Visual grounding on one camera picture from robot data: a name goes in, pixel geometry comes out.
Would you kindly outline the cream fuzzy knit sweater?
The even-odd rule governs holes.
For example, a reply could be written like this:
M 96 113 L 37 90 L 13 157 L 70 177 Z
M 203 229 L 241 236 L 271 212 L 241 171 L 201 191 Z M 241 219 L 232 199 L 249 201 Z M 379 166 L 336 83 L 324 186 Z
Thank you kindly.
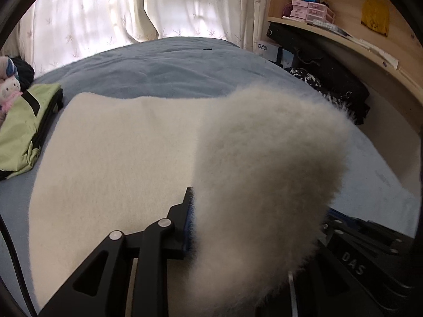
M 312 254 L 352 125 L 316 93 L 75 96 L 44 150 L 29 254 L 44 306 L 108 232 L 138 232 L 194 189 L 194 254 L 170 269 L 174 316 L 237 314 Z

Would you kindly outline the black white patterned fabric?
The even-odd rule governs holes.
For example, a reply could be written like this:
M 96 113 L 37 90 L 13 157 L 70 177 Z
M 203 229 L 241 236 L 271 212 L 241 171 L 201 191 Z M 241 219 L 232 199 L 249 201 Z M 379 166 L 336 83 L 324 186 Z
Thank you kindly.
M 304 81 L 338 109 L 345 110 L 355 125 L 362 125 L 370 111 L 366 103 L 369 91 L 363 84 L 349 83 L 347 79 L 319 80 L 303 68 L 285 68 L 292 76 Z

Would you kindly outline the green black folded garment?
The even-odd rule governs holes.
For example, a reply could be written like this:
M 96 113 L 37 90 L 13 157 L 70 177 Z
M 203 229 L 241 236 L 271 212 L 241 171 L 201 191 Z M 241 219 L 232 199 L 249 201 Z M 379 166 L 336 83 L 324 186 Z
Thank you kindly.
M 19 95 L 1 125 L 1 179 L 30 171 L 54 116 L 63 108 L 60 84 L 33 85 Z

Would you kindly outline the white pink cat plush toy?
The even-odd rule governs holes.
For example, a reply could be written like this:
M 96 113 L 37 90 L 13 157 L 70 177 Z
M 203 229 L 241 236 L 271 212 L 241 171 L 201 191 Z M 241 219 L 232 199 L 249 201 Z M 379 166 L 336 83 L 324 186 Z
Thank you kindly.
M 7 56 L 1 56 L 0 62 L 1 124 L 3 124 L 7 112 L 9 112 L 16 98 L 22 95 L 22 92 L 19 83 L 19 74 L 13 61 Z

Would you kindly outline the white cardboard box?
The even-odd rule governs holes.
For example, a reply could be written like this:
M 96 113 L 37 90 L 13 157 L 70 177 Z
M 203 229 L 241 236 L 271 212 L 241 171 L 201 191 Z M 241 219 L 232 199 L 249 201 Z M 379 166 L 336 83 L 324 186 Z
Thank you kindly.
M 256 47 L 257 55 L 274 63 L 280 63 L 282 59 L 282 48 L 278 44 L 273 44 L 268 41 L 258 41 Z

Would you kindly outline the blue fleece bed sheet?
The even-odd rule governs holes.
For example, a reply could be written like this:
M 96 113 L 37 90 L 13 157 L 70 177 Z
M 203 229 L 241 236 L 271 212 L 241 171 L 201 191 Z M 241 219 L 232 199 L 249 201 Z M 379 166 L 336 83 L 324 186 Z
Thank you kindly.
M 223 40 L 177 37 L 82 59 L 38 78 L 64 107 L 33 168 L 1 183 L 1 214 L 39 308 L 109 232 L 165 217 L 192 184 L 209 105 L 252 84 L 324 102 Z

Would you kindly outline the yellow cloth on shelf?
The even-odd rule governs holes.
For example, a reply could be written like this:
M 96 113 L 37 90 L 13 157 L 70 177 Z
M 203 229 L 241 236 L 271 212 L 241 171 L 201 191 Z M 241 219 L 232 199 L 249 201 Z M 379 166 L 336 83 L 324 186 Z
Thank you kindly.
M 389 35 L 390 14 L 387 4 L 365 0 L 361 10 L 361 24 L 382 36 Z

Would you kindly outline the wooden shelf unit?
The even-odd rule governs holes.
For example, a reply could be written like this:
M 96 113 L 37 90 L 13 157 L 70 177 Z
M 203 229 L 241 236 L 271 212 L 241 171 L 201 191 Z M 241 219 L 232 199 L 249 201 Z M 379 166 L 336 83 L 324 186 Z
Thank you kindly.
M 267 36 L 319 80 L 347 79 L 369 91 L 361 130 L 413 195 L 420 193 L 422 45 L 390 0 L 389 35 L 361 24 L 365 0 L 302 0 L 325 4 L 334 23 L 290 17 L 292 0 L 268 0 Z

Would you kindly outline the pink storage drawer box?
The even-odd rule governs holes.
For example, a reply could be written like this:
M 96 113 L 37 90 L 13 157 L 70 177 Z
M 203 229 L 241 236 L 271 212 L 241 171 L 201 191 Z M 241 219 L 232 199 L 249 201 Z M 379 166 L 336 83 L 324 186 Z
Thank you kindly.
M 302 0 L 292 0 L 292 10 L 290 17 L 306 21 L 320 20 L 334 23 L 335 13 L 325 4 L 316 2 L 305 2 Z

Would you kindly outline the white patterned curtain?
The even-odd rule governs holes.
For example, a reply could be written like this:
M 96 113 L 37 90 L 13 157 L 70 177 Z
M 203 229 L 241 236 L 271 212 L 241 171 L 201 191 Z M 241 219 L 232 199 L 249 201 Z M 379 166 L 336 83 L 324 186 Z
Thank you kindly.
M 268 0 L 36 0 L 1 48 L 36 76 L 94 54 L 173 36 L 230 41 L 254 51 Z

